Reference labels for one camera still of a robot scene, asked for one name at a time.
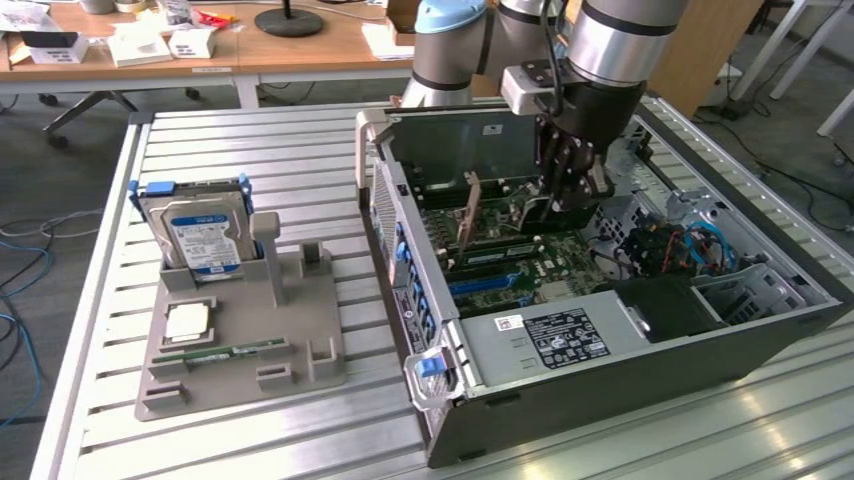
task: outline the blue pcie slot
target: blue pcie slot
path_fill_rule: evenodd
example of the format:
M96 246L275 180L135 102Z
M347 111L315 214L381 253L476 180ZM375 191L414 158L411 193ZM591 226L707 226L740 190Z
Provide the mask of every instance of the blue pcie slot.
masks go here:
M487 290L498 290L510 288L516 283L520 273L510 273L499 277L476 280L474 282L460 282L448 285L452 296L467 295L470 293L484 292Z

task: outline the office chair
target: office chair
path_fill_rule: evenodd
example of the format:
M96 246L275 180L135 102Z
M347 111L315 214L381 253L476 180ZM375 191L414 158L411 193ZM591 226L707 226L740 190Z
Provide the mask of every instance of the office chair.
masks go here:
M187 98L192 100L199 100L201 98L201 94L199 90L195 88L184 88L184 95ZM41 129L45 135L45 139L48 145L53 148L63 149L68 147L68 138L63 135L56 135L55 132L59 130L68 122L71 122L75 118L80 116L83 112L85 112L89 108L97 105L101 100L113 100L128 112L137 112L139 109L131 103L131 101L125 98L121 92L115 90L101 90L91 92L83 99L77 102L77 104L71 107L63 114L56 117L56 119L51 122L51 124ZM49 94L40 93L39 101L47 106L56 106L59 101L56 97Z

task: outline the chair wheel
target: chair wheel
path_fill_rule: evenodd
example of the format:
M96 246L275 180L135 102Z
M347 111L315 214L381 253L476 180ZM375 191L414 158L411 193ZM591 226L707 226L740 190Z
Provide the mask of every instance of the chair wheel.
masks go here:
M61 135L48 135L48 145L51 145L57 150L63 150L68 148L68 138Z
M56 105L59 105L59 100L56 99L56 95L40 93L39 101L48 107L55 107Z

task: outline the desk leg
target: desk leg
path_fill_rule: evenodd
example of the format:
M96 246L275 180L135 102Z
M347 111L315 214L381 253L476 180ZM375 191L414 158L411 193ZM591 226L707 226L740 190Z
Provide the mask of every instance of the desk leg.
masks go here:
M235 87L237 88L237 98L240 99L240 108L259 108L257 103L257 75L235 76Z
M738 81L738 84L735 85L735 90L732 91L734 100L738 100L739 98L742 98L744 96L744 93L747 93L747 90L750 89L752 82L756 80L756 77L762 73L762 69L764 68L764 65L768 63L768 60L771 59L771 55L774 55L774 52L776 51L779 44L783 42L783 38L788 34L791 27L794 26L795 22L798 21L798 18L800 18L800 15L806 10L807 2L808 0L795 0L795 4L788 9L788 13L783 18L783 21L779 22L779 26L774 29L771 38L768 38L768 41L764 42L764 46L762 47L762 50L759 51L759 55L756 55L756 58L752 61L752 64L750 65L747 72L744 72L744 76L742 77L742 79Z
M822 44L824 43L824 40L833 33L833 29L837 28L837 25L847 15L849 9L851 8L851 3L854 2L851 2L850 0L842 3L842 6L833 13L830 18L827 19L827 22L824 22L824 25L822 25L822 28L819 28L818 32L815 32L815 35L812 36L812 40L810 40L810 43L803 49L803 52L800 52L800 55L798 56L798 60L795 60L795 63L792 63L791 67L788 67L788 70L786 71L786 75L783 75L783 78L776 84L776 87L774 87L774 90L771 90L770 97L774 100L779 100L779 98L786 93L786 90L788 89L791 82L795 81L795 78L803 71L803 68L806 67L806 64L812 58L815 51L822 46Z
M822 123L822 126L818 127L816 133L822 137L826 137L833 133L833 130L837 128L837 125L839 125L839 122L842 121L845 116L851 112L851 110L854 110L854 90L851 90L851 93L849 93L849 96L845 97L845 100L842 100L842 103L839 104L837 109L833 111L833 113L827 117L827 120L824 120L824 123Z

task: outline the paper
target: paper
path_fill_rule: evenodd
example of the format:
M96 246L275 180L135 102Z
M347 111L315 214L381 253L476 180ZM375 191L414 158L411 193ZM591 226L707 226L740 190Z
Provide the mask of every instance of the paper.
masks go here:
M391 38L385 25L361 24L361 34L371 47L371 53L379 60L411 60L415 47L399 47Z
M51 7L33 2L0 0L0 31L61 32L48 15Z

